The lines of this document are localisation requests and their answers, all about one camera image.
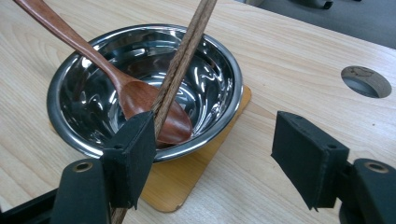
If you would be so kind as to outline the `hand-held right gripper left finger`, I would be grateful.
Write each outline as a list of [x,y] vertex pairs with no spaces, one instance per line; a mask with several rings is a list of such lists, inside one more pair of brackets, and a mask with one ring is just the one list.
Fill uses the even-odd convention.
[[137,208],[155,156],[154,115],[150,111],[128,119],[106,143],[101,160],[113,208]]

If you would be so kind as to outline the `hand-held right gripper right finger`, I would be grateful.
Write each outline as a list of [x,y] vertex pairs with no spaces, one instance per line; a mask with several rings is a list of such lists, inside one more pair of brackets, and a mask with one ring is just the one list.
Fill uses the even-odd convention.
[[333,207],[349,149],[309,120],[278,111],[271,156],[309,209]]

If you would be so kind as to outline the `wooden coaster with slots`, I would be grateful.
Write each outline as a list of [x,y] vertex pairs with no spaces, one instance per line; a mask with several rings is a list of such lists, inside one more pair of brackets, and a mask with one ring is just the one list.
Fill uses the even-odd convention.
[[225,141],[250,98],[251,90],[245,85],[241,104],[232,121],[214,139],[179,159],[155,163],[140,198],[159,212],[172,213],[179,209]]

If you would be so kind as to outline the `reddish brown wooden spoon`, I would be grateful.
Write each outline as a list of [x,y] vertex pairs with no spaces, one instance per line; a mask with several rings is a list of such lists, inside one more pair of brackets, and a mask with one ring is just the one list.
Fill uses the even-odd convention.
[[[99,67],[111,80],[119,96],[124,116],[129,119],[139,113],[150,111],[159,90],[146,82],[121,72],[102,54],[95,50],[72,29],[43,0],[13,0],[31,17],[57,38],[78,51]],[[161,128],[156,128],[160,143],[176,145],[187,141],[192,134],[191,121],[182,107],[173,102]]]

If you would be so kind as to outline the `stainless steel bowl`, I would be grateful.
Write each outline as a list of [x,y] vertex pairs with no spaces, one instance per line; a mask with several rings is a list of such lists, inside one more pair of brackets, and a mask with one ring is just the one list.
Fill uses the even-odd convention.
[[[160,87],[185,32],[179,25],[143,24],[100,35],[91,44],[123,73]],[[209,143],[232,120],[243,91],[234,56],[218,40],[204,35],[176,96],[191,121],[191,138],[176,146],[159,146],[155,160],[170,161]],[[47,108],[61,138],[93,158],[102,156],[104,146],[126,121],[110,79],[77,52],[54,74]]]

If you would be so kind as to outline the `dark wooden chopstick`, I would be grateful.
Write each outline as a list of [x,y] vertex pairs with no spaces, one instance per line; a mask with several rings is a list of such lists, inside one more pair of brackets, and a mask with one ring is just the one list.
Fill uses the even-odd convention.
[[[190,65],[192,56],[202,38],[216,3],[217,0],[201,0],[191,19],[187,33],[184,35],[176,55],[170,62],[163,84],[158,89],[159,93],[150,109],[150,112],[154,115],[156,140],[158,133],[156,128],[161,128],[163,126],[165,118],[169,114],[170,107],[175,101],[177,90]],[[121,224],[127,210],[127,208],[112,207],[111,223]]]
[[191,136],[191,122],[175,103],[175,97],[216,3],[217,0],[201,0],[163,84],[148,94],[152,101],[140,96],[131,98],[127,93],[120,96],[122,109],[132,117],[127,125],[134,127],[134,134],[126,139],[124,148],[104,153],[104,164],[114,169],[112,224],[121,224],[127,210],[137,206],[154,160],[155,142],[179,144]]

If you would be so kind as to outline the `black chair base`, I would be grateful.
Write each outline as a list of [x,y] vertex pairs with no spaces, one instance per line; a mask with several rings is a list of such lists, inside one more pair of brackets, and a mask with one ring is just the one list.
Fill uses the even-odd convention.
[[330,9],[335,0],[290,0],[293,4],[314,9]]

